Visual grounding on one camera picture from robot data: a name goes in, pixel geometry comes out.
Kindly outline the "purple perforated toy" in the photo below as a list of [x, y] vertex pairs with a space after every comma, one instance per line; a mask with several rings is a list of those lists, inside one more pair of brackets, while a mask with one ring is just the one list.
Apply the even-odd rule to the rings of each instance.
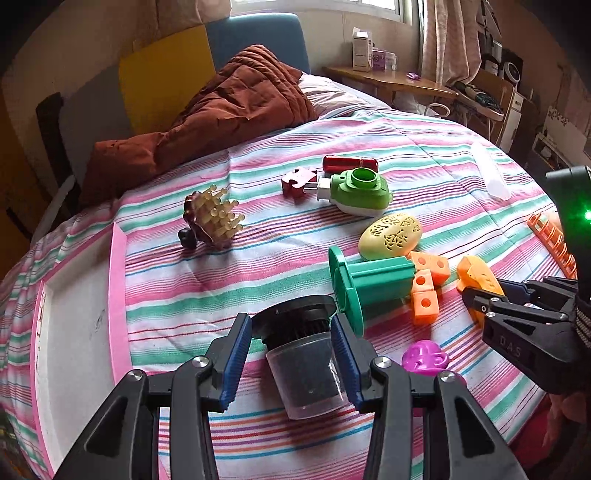
[[413, 343], [402, 357], [402, 366], [406, 371], [430, 377], [446, 370], [449, 363], [449, 355], [432, 340]]

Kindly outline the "yellow perforated egg case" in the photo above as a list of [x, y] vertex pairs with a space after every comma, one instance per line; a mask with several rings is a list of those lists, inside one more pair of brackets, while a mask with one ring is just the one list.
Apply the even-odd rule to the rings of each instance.
[[423, 234], [421, 223], [403, 213], [385, 215], [367, 227], [358, 248], [365, 260], [407, 256], [419, 244]]

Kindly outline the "green plastic spool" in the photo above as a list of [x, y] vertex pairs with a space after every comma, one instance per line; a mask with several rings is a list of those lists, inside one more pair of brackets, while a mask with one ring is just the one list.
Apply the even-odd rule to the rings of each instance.
[[410, 294], [416, 267], [406, 257], [349, 262], [337, 246], [329, 247], [329, 274], [339, 312], [358, 337], [365, 332], [363, 311]]

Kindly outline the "black-lidded clear jar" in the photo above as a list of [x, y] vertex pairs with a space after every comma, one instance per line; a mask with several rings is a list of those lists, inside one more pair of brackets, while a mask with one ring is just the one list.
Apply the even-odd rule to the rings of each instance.
[[348, 404], [332, 350], [328, 295], [310, 295], [267, 307], [252, 317], [252, 336], [266, 346], [266, 361], [287, 417], [305, 420]]

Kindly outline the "orange plastic rack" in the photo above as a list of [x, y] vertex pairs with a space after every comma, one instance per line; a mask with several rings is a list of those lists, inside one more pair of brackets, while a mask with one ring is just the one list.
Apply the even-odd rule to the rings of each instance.
[[557, 262], [565, 277], [577, 279], [576, 261], [568, 251], [558, 213], [534, 213], [528, 218], [527, 225]]

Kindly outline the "pink-rimmed white tray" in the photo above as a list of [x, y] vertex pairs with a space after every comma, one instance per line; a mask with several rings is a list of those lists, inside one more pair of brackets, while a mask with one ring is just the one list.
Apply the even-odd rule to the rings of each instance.
[[58, 262], [38, 288], [30, 386], [34, 424], [50, 474], [131, 367], [126, 246], [126, 235], [111, 224]]

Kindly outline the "striped bed cover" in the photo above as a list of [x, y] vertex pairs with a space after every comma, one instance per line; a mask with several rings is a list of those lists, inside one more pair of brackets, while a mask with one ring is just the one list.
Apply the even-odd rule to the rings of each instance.
[[[504, 175], [511, 198], [489, 195], [471, 155], [482, 142]], [[545, 394], [481, 340], [481, 329], [456, 287], [456, 265], [477, 255], [504, 279], [559, 275], [560, 269], [527, 225], [531, 214], [555, 210], [536, 181], [513, 159], [455, 122], [394, 110], [356, 107], [293, 130], [269, 134], [186, 163], [119, 200], [82, 211], [38, 241], [1, 284], [1, 405], [24, 457], [50, 479], [34, 425], [29, 359], [34, 304], [47, 275], [114, 221], [127, 237], [126, 325], [130, 360], [147, 373], [174, 370], [228, 332], [238, 312], [249, 314], [294, 297], [332, 294], [328, 250], [359, 261], [369, 219], [315, 198], [283, 197], [280, 176], [319, 167], [327, 154], [373, 157], [389, 182], [389, 212], [422, 223], [419, 249], [449, 260], [441, 314], [414, 328], [412, 309], [394, 303], [367, 313], [366, 338], [398, 359], [420, 335], [451, 358], [451, 368], [496, 428], [512, 441]], [[185, 195], [209, 184], [229, 187], [245, 213], [245, 228], [228, 251], [184, 251], [177, 239]], [[235, 402], [211, 418], [222, 479], [361, 479], [372, 416], [351, 405], [309, 421], [290, 421], [276, 393], [259, 340], [249, 349]]]

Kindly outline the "red puzzle piece toy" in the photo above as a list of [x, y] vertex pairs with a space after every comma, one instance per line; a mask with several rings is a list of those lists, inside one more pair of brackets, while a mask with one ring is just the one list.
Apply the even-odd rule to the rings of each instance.
[[293, 171], [283, 175], [280, 179], [283, 196], [300, 199], [301, 197], [304, 197], [305, 184], [315, 182], [317, 179], [317, 170], [295, 168]]

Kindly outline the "brown bristle massage brush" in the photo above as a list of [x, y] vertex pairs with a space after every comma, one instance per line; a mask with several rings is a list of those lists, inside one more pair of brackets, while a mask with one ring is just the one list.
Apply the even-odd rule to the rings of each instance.
[[193, 191], [186, 196], [182, 215], [186, 227], [178, 231], [184, 248], [194, 250], [205, 244], [223, 249], [242, 232], [245, 215], [235, 212], [238, 200], [230, 199], [228, 193], [228, 188], [211, 184], [204, 191]]

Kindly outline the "wooden side table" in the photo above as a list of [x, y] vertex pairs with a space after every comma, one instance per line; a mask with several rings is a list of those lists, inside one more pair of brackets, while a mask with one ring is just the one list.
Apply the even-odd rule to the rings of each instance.
[[411, 80], [403, 72], [396, 71], [356, 71], [352, 67], [324, 67], [325, 75], [335, 81], [352, 80], [363, 85], [375, 87], [380, 100], [392, 103], [396, 94], [407, 92], [434, 99], [455, 101], [458, 93], [448, 87], [426, 79]]

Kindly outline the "patterned curtain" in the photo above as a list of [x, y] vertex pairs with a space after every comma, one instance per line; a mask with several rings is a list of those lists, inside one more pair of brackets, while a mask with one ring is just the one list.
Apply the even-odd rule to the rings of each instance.
[[480, 70], [478, 1], [418, 2], [421, 76], [446, 87], [471, 82]]

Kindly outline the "purple small box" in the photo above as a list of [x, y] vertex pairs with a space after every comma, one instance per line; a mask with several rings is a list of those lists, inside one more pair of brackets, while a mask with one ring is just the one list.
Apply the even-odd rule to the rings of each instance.
[[374, 47], [372, 49], [372, 70], [383, 72], [386, 69], [387, 52]]

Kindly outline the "white carton box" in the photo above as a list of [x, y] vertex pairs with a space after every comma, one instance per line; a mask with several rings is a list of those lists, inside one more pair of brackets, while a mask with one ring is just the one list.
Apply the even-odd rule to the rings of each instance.
[[353, 27], [352, 33], [352, 64], [353, 70], [368, 72], [372, 70], [374, 42], [372, 33]]

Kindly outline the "brown quilted blanket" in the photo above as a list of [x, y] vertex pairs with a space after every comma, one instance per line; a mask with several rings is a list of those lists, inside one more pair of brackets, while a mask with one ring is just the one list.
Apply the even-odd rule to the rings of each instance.
[[277, 130], [315, 121], [298, 86], [303, 72], [254, 44], [235, 54], [194, 95], [170, 128], [97, 142], [79, 202], [91, 207], [121, 197], [194, 159]]

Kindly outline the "yellow cushion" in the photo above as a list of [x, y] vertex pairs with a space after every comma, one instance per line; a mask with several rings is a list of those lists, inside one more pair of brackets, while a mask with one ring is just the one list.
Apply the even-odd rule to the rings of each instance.
[[204, 25], [167, 36], [122, 58], [119, 88], [133, 133], [168, 130], [214, 75]]

